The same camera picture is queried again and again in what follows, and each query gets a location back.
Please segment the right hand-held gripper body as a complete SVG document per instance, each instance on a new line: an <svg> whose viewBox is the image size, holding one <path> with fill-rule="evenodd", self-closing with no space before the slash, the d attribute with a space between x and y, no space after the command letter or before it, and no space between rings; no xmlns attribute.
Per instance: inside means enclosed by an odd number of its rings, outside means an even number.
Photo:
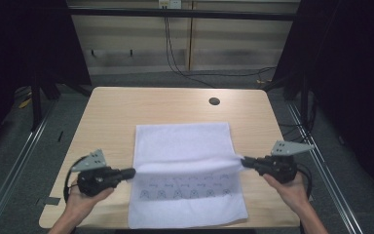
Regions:
<svg viewBox="0 0 374 234"><path fill-rule="evenodd" d="M295 178L297 173L294 155L313 149L314 147L309 144L278 140L270 155L255 160L255 170L260 175L272 176L279 183L288 183Z"/></svg>

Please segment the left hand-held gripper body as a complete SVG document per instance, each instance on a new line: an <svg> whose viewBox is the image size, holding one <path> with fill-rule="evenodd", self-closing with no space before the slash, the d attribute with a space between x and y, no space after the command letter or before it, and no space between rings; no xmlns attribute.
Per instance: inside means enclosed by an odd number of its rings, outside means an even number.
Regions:
<svg viewBox="0 0 374 234"><path fill-rule="evenodd" d="M106 188L115 188L121 181L121 171L106 164L101 149L79 159L73 164L71 171L78 173L79 190L90 197Z"/></svg>

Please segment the white towel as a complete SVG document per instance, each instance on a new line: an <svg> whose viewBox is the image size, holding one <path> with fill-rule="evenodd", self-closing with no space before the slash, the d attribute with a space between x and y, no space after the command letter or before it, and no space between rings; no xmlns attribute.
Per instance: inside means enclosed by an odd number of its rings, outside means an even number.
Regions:
<svg viewBox="0 0 374 234"><path fill-rule="evenodd" d="M227 123L136 127L129 228L188 228L248 218Z"/></svg>

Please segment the person's left hand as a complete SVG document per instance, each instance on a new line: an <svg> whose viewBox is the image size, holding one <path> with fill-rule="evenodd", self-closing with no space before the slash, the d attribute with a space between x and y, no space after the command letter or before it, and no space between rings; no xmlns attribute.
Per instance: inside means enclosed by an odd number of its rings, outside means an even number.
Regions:
<svg viewBox="0 0 374 234"><path fill-rule="evenodd" d="M93 197L87 196L80 191L78 182L74 181L69 187L64 213L74 225L78 225L91 213L97 203L105 200L113 192L113 188L106 188Z"/></svg>

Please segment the person's right hand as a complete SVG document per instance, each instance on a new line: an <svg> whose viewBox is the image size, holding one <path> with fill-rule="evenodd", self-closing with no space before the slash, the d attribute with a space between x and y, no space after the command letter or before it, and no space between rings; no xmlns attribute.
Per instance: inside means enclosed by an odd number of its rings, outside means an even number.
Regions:
<svg viewBox="0 0 374 234"><path fill-rule="evenodd" d="M288 183L280 183L271 175L264 174L262 177L267 183L277 190L283 201L298 215L305 213L310 206L305 191L304 181L300 173Z"/></svg>

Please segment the grey tape strip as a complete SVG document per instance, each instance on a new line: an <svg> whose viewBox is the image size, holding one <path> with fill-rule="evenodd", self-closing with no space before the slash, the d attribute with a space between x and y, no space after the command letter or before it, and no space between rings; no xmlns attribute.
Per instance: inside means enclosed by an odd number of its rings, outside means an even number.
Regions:
<svg viewBox="0 0 374 234"><path fill-rule="evenodd" d="M43 197L36 202L37 206L45 207L46 205L57 206L60 199L58 197Z"/></svg>

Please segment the black metal stand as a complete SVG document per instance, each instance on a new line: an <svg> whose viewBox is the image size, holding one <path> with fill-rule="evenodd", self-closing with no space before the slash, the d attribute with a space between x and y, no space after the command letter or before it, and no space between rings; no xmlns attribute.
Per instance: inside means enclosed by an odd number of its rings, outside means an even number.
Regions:
<svg viewBox="0 0 374 234"><path fill-rule="evenodd" d="M308 98L309 98L309 80L307 76L303 77L301 88L301 121L304 127L308 126Z"/></svg>
<svg viewBox="0 0 374 234"><path fill-rule="evenodd" d="M32 69L31 99L32 99L32 110L33 110L33 122L32 122L31 131L34 132L38 129L42 121L41 86L40 86L39 73L36 68Z"/></svg>

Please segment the black curtain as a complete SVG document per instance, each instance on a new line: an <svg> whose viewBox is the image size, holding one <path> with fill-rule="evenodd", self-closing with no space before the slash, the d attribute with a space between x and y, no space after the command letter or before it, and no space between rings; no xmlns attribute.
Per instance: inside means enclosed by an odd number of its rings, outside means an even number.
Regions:
<svg viewBox="0 0 374 234"><path fill-rule="evenodd" d="M0 0L0 125L20 87L39 73L41 94L57 99L59 84L89 96L91 78L67 0Z"/></svg>
<svg viewBox="0 0 374 234"><path fill-rule="evenodd" d="M374 179L374 0L300 0L273 80L307 85Z"/></svg>

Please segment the aluminium floor rail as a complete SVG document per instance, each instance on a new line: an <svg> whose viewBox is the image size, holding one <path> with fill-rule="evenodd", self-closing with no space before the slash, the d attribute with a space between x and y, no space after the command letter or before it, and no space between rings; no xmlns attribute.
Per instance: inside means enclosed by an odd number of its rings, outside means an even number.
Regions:
<svg viewBox="0 0 374 234"><path fill-rule="evenodd" d="M56 100L50 100L48 102L47 109L44 111L42 116L38 118L38 122L33 123L33 126L28 130L28 137L23 142L22 149L17 151L17 157L14 164L7 171L1 172L1 175L4 175L5 179L0 185L0 216L7 206L15 186L19 182L20 175L44 132L48 118L51 116L56 105Z"/></svg>
<svg viewBox="0 0 374 234"><path fill-rule="evenodd" d="M318 168L318 172L348 232L350 234L364 234L353 210L351 209L351 206L347 202L333 174L329 170L329 167L327 166L327 163L325 162L314 138L302 126L301 113L297 106L293 102L288 102L286 106L302 136L303 141L314 148L310 151L311 157Z"/></svg>

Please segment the black horizontal frame bar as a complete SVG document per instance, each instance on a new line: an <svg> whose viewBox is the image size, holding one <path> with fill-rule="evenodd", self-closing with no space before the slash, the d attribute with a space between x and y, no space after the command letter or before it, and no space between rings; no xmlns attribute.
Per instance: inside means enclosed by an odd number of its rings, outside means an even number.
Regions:
<svg viewBox="0 0 374 234"><path fill-rule="evenodd" d="M223 20L279 20L294 21L299 17L295 14L226 12L204 10L174 9L121 9L121 8L85 8L71 7L70 15L108 16L108 17L158 17L158 18L189 18L189 19L223 19Z"/></svg>

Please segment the white wall socket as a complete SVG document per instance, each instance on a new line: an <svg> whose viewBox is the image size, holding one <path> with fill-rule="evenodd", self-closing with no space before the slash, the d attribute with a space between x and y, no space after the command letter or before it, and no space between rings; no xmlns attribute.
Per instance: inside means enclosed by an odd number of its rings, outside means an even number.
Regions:
<svg viewBox="0 0 374 234"><path fill-rule="evenodd" d="M181 0L158 0L158 6L160 9L180 10L182 8L182 1Z"/></svg>

